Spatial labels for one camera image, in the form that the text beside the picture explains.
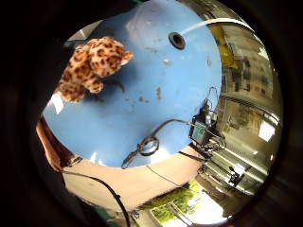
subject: blue metal surface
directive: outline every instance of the blue metal surface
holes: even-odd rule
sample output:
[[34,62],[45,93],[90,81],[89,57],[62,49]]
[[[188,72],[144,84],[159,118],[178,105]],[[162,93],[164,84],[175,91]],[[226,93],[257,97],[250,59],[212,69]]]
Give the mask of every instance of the blue metal surface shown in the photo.
[[[50,101],[44,117],[56,137],[79,156],[107,166],[120,166],[136,145],[164,121],[190,121],[199,112],[209,87],[221,90],[218,47],[206,26],[184,34],[186,48],[169,42],[172,31],[201,23],[188,7],[174,0],[151,0],[127,13],[104,20],[91,38],[112,35],[134,58],[109,79],[98,99],[88,94],[80,103],[63,102],[56,113]],[[209,97],[213,107],[217,98]],[[130,166],[159,162],[190,143],[189,126],[173,122],[157,137],[160,149],[151,157],[137,156]]]

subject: plush toy ear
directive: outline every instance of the plush toy ear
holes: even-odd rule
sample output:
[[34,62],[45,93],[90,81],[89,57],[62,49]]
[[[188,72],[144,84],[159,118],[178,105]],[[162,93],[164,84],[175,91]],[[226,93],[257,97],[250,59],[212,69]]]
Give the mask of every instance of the plush toy ear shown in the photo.
[[133,56],[134,54],[131,51],[125,51],[122,57],[121,65],[126,64]]

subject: round hole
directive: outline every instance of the round hole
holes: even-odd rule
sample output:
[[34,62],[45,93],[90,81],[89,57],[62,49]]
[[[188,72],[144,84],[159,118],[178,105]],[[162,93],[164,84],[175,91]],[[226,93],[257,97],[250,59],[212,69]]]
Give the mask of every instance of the round hole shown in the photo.
[[186,47],[186,42],[183,36],[177,32],[171,32],[169,34],[169,40],[171,44],[177,49],[184,49]]

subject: green plant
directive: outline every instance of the green plant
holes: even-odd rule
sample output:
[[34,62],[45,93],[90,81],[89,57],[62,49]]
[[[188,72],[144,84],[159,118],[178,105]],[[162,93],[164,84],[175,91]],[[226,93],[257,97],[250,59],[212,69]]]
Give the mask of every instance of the green plant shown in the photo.
[[160,222],[166,222],[171,219],[176,218],[173,213],[166,206],[169,202],[173,202],[184,214],[193,214],[197,208],[196,204],[188,205],[188,201],[190,201],[196,194],[200,191],[200,186],[196,181],[192,181],[190,183],[185,184],[183,187],[179,187],[156,197],[142,206],[139,209],[151,209],[154,216]]

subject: spotted fur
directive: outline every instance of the spotted fur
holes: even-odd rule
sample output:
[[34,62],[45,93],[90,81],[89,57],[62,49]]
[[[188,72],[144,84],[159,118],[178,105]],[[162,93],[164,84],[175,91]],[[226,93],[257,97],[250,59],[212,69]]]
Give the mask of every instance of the spotted fur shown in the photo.
[[111,76],[133,56],[121,42],[109,36],[79,45],[63,71],[56,92],[72,102],[82,100],[86,90],[99,93],[103,89],[99,78]]

